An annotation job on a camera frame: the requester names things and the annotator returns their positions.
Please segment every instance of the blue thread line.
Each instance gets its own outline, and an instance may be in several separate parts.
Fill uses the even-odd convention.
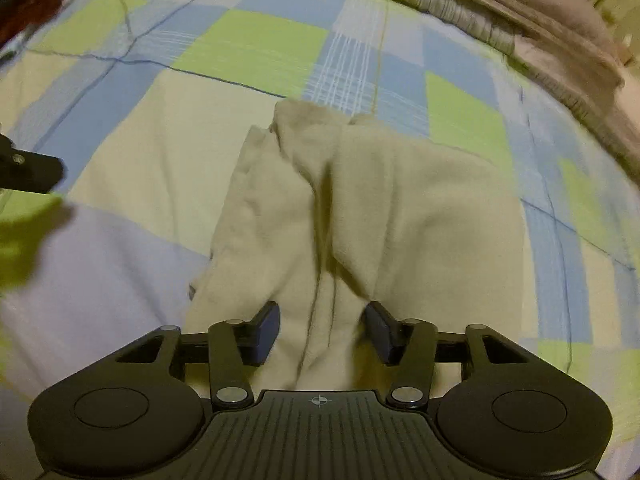
[[[540,211],[541,213],[549,216],[550,218],[552,218],[553,220],[555,220],[556,222],[558,222],[561,226],[566,227],[569,231],[571,231],[572,233],[574,233],[575,235],[579,236],[582,240],[584,240],[585,242],[587,242],[591,247],[594,247],[595,249],[599,250],[600,252],[602,252],[603,254],[606,254],[612,261],[616,262],[617,264],[620,264],[621,266],[625,267],[625,269],[628,270],[632,270],[633,272],[636,271],[636,268],[634,266],[630,266],[628,264],[626,264],[625,262],[621,262],[619,259],[617,259],[615,256],[613,256],[613,254],[609,253],[608,251],[604,250],[602,247],[594,244],[593,242],[591,242],[590,240],[587,240],[587,238],[585,238],[584,236],[582,236],[578,231],[575,230],[575,228],[571,227],[568,224],[565,224],[562,220],[556,218],[552,213],[550,213],[549,211],[545,211],[544,209],[542,209],[541,207],[532,204],[531,202],[529,202],[528,200],[526,200],[525,198],[521,198],[520,201],[530,207],[532,207],[533,209]]]
[[[282,95],[282,94],[276,94],[274,92],[269,92],[268,90],[262,90],[261,88],[257,88],[255,86],[251,86],[251,85],[245,85],[244,83],[239,83],[236,81],[229,81],[228,79],[222,79],[221,77],[215,77],[212,75],[207,75],[207,74],[201,74],[199,72],[192,72],[191,70],[184,70],[181,68],[176,68],[174,66],[171,65],[167,65],[165,63],[162,63],[161,61],[156,61],[153,59],[120,59],[117,57],[103,57],[103,56],[96,56],[95,54],[64,54],[62,52],[56,52],[53,50],[37,50],[34,48],[29,48],[27,49],[29,52],[33,52],[34,54],[42,54],[43,56],[60,56],[60,57],[69,57],[69,58],[73,58],[73,59],[97,59],[100,61],[114,61],[116,63],[122,63],[125,65],[137,65],[137,64],[144,64],[144,63],[149,63],[149,64],[154,64],[154,65],[158,65],[161,66],[163,68],[166,68],[168,70],[172,70],[173,72],[181,72],[183,74],[189,74],[189,75],[194,75],[194,76],[198,76],[198,77],[203,77],[204,79],[213,79],[213,81],[220,81],[223,83],[228,83],[229,85],[235,85],[235,86],[241,86],[242,88],[247,88],[249,90],[255,90],[256,92],[260,92],[261,94],[266,94],[266,95],[270,95],[273,97],[279,97],[281,99],[285,99],[287,96],[286,95]]]
[[[556,210],[554,208],[554,203],[551,200],[551,194],[549,193],[548,185],[546,184],[546,177],[543,174],[543,172],[540,170],[540,158],[538,156],[538,148],[537,148],[537,144],[536,144],[536,138],[533,135],[533,132],[531,131],[531,121],[529,119],[529,109],[527,107],[525,107],[524,89],[522,88],[522,86],[520,87],[520,103],[522,104],[523,108],[526,110],[526,113],[527,113],[527,131],[529,132],[529,136],[531,137],[531,142],[533,143],[533,155],[534,155],[534,157],[536,159],[536,165],[538,167],[538,173],[542,177],[542,182],[543,182],[543,185],[545,187],[546,197],[549,200],[549,205],[551,207],[551,216],[552,216],[552,218],[554,220],[554,222],[553,222],[553,224],[554,224],[554,235],[556,236],[556,240],[558,240],[558,246],[560,247],[560,251],[559,252],[560,252],[560,261],[562,263],[562,283],[564,285],[562,292],[564,293],[564,309],[565,309],[565,312],[566,312],[566,321],[567,321],[567,328],[568,328],[567,346],[568,346],[568,352],[569,352],[569,361],[567,362],[566,369],[565,369],[565,373],[567,373],[567,375],[568,375],[569,374],[569,370],[571,369],[571,365],[574,362],[574,349],[573,349],[573,335],[572,335],[572,330],[571,330],[571,310],[569,309],[569,289],[568,289],[567,279],[566,279],[566,262],[564,260],[564,247],[562,246],[562,240],[560,238],[560,233],[558,231],[557,222],[559,222],[559,221],[556,218]]]
[[[190,5],[191,3],[193,3],[195,0],[188,0],[186,3],[181,4],[180,6],[176,7],[174,10],[172,10],[172,12],[170,12],[168,15],[166,15],[162,20],[160,20],[159,22],[157,22],[155,25],[153,25],[151,28],[149,28],[149,30],[147,30],[146,32],[143,32],[142,34],[140,34],[139,36],[137,36],[136,38],[134,38],[134,40],[131,42],[131,44],[129,45],[129,48],[127,49],[127,51],[121,56],[121,57],[117,57],[117,58],[100,58],[98,56],[95,56],[96,59],[102,59],[102,60],[110,60],[112,61],[111,65],[107,68],[107,70],[105,70],[101,75],[99,75],[94,81],[92,81],[91,83],[89,83],[87,86],[85,86],[76,96],[76,98],[73,100],[73,102],[71,103],[70,106],[68,106],[66,108],[66,110],[64,112],[62,112],[62,114],[60,115],[60,117],[49,127],[49,129],[46,131],[46,133],[44,133],[44,135],[42,137],[40,137],[40,139],[38,140],[38,142],[35,143],[34,145],[34,151],[40,150],[42,148],[42,146],[44,145],[45,142],[47,142],[47,140],[49,140],[49,138],[52,136],[53,132],[56,131],[57,127],[60,126],[60,124],[62,124],[62,121],[64,121],[66,119],[66,117],[71,113],[71,111],[73,110],[73,108],[82,100],[82,98],[87,95],[87,93],[92,90],[93,88],[95,88],[98,84],[100,84],[101,81],[104,80],[104,78],[106,78],[109,73],[111,72],[111,70],[116,66],[116,64],[118,62],[124,62],[124,58],[126,58],[131,51],[133,50],[133,47],[136,44],[136,41],[139,40],[139,38],[142,38],[143,36],[146,36],[147,34],[149,34],[151,31],[153,31],[155,28],[159,27],[160,25],[162,25],[163,23],[166,22],[166,20],[170,19],[172,16],[175,16],[177,12],[179,12],[180,10],[183,10],[185,7],[187,7],[188,5]],[[129,19],[129,15],[128,12],[125,12],[125,21],[127,22]],[[31,50],[30,48],[27,49],[30,52],[38,52],[37,50]]]

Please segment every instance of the beige cloth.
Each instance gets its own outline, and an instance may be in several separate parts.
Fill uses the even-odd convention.
[[[306,102],[252,127],[194,282],[187,332],[279,303],[264,388],[383,387],[362,339],[369,300],[446,332],[473,322],[518,338],[519,201],[481,158]]]

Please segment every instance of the metal screw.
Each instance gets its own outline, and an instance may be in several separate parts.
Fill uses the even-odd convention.
[[[391,396],[398,402],[404,402],[405,404],[411,404],[418,402],[422,398],[422,392],[418,388],[412,386],[402,386],[396,388],[391,392]]]
[[[237,386],[227,386],[226,388],[220,388],[216,392],[216,397],[222,402],[241,402],[245,400],[249,394],[244,388],[238,388]]]

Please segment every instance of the checkered bedsheet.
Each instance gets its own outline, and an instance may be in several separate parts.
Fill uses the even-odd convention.
[[[504,173],[527,225],[520,342],[609,404],[602,473],[640,466],[638,190],[501,55],[389,0],[69,2],[0,69],[3,132],[65,161],[70,209],[30,277],[4,283],[6,381],[33,396],[179,324],[244,134],[293,96]],[[6,192],[0,222],[51,200]]]

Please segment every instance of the circular pad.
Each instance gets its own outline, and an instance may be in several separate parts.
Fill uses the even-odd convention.
[[[554,396],[535,390],[517,390],[494,400],[494,415],[516,431],[545,433],[566,419],[564,404]]]
[[[33,401],[38,458],[79,477],[130,476],[168,462],[204,423],[200,397],[174,378],[72,376]]]
[[[102,388],[78,399],[76,417],[95,428],[122,428],[134,423],[149,409],[147,398],[130,388]]]
[[[549,478],[595,466],[612,422],[595,393],[558,370],[492,365],[450,389],[437,425],[461,458],[507,478]]]

